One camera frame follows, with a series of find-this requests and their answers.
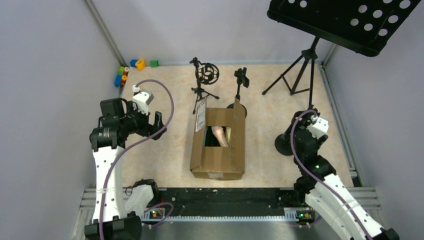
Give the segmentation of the beige pink microphone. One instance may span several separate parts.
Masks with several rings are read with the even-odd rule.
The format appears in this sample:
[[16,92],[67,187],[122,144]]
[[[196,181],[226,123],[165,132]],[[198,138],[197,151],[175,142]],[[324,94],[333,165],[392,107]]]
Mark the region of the beige pink microphone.
[[221,147],[228,148],[230,144],[227,141],[225,131],[221,126],[212,126],[211,131]]

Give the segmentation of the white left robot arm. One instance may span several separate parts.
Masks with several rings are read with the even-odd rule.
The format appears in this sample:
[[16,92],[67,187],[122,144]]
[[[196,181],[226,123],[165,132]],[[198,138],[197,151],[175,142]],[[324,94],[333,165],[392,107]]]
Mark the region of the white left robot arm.
[[89,135],[96,167],[96,202],[92,221],[84,227],[88,240],[139,240],[142,236],[141,218],[135,210],[125,209],[120,159],[128,150],[129,135],[157,140],[167,130],[159,111],[154,123],[149,123],[151,101],[151,97],[134,96],[130,101],[100,102],[102,115]]

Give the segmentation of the black shock mount tripod stand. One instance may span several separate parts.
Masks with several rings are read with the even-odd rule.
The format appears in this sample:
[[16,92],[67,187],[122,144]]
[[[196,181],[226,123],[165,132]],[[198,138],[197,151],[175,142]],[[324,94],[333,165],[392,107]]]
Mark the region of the black shock mount tripod stand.
[[192,87],[191,90],[196,94],[196,100],[194,103],[194,108],[192,114],[196,113],[198,102],[201,100],[212,96],[215,99],[219,99],[220,97],[214,95],[204,88],[202,85],[213,85],[215,84],[220,76],[220,71],[218,67],[210,62],[201,62],[197,57],[194,57],[190,62],[195,67],[195,78],[196,78],[196,87]]

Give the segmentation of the black round-base stand with holder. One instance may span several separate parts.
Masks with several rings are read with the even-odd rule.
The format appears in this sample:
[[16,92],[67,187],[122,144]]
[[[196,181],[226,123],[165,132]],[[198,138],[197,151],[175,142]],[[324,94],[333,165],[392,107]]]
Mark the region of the black round-base stand with holder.
[[[319,117],[321,115],[320,112],[316,108],[312,108],[315,113],[307,113],[304,117],[301,117],[298,124],[295,127],[295,130],[298,128],[306,128],[309,125],[313,123],[312,117]],[[274,145],[276,150],[284,155],[284,156],[292,156],[293,152],[291,149],[291,140],[290,140],[290,133],[293,127],[293,124],[295,120],[299,118],[299,116],[303,113],[302,110],[297,111],[294,113],[293,117],[291,118],[291,122],[284,133],[277,136],[277,138],[274,141]]]

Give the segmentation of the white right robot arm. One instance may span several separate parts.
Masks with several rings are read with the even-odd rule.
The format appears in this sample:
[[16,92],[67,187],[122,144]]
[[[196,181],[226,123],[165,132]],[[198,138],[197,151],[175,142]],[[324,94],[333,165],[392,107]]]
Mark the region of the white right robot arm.
[[383,227],[349,192],[335,168],[321,155],[319,147],[327,135],[316,124],[290,129],[289,143],[301,177],[294,189],[342,240],[398,240],[392,228]]

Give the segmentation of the brown cardboard box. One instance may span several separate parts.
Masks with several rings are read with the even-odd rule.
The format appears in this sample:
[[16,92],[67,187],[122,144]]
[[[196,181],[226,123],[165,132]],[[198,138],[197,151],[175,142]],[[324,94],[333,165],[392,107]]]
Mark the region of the brown cardboard box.
[[[232,108],[208,107],[204,99],[195,113],[189,170],[195,178],[240,180],[245,173],[246,110],[238,98]],[[221,147],[212,132],[223,127],[229,147]]]

